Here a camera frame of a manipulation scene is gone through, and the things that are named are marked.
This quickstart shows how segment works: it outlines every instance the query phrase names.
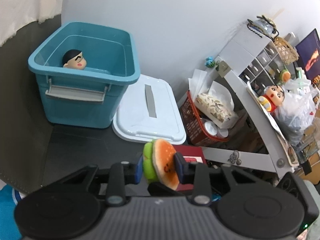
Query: teapot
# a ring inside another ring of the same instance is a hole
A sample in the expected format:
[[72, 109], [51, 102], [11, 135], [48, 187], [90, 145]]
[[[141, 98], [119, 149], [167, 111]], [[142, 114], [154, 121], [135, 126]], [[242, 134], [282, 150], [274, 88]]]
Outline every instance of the teapot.
[[279, 35], [278, 30], [276, 29], [276, 24], [270, 18], [262, 16], [257, 16], [258, 20], [252, 21], [248, 19], [248, 27], [264, 34], [270, 39], [274, 39]]

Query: woven basket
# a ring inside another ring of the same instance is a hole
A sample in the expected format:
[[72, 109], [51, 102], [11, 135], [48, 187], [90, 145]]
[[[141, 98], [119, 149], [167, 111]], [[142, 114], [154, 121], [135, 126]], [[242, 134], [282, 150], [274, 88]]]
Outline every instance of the woven basket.
[[229, 138], [219, 138], [210, 135], [204, 128], [198, 110], [191, 99], [190, 91], [187, 92], [187, 99], [180, 108], [182, 121], [186, 128], [188, 137], [193, 145], [210, 146], [216, 142], [227, 142]]
[[284, 64], [289, 65], [298, 60], [298, 53], [285, 39], [276, 37], [274, 44]]

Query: bin handle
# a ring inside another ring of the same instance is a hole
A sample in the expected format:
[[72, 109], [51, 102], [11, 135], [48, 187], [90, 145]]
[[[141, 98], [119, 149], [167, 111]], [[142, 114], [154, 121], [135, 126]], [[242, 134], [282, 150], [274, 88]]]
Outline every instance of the bin handle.
[[144, 90], [146, 92], [146, 101], [147, 101], [147, 108], [148, 108], [149, 116], [157, 118], [156, 105], [155, 105], [155, 99], [154, 99], [153, 93], [152, 93], [152, 88], [150, 85], [145, 84]]
[[104, 91], [95, 91], [81, 88], [52, 85], [51, 78], [49, 78], [48, 81], [49, 89], [45, 92], [47, 96], [75, 101], [96, 102], [103, 104], [106, 93], [107, 91], [110, 91], [111, 88], [111, 85], [109, 85], [109, 87], [105, 86]]

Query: blue fabric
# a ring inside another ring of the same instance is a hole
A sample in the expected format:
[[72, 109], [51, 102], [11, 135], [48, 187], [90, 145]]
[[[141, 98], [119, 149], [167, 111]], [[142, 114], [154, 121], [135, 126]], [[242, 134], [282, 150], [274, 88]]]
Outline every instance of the blue fabric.
[[13, 212], [15, 200], [20, 200], [20, 194], [9, 185], [0, 190], [0, 240], [19, 240], [21, 234], [14, 221]]

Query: toy figure head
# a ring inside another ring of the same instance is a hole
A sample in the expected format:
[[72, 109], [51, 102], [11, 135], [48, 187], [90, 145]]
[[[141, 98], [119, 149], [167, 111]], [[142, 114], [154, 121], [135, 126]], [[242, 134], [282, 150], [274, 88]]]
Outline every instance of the toy figure head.
[[275, 106], [281, 106], [284, 101], [284, 90], [278, 85], [270, 86], [266, 91], [266, 95]]
[[63, 55], [62, 64], [63, 67], [82, 70], [87, 65], [87, 62], [82, 55], [82, 51], [71, 49]]

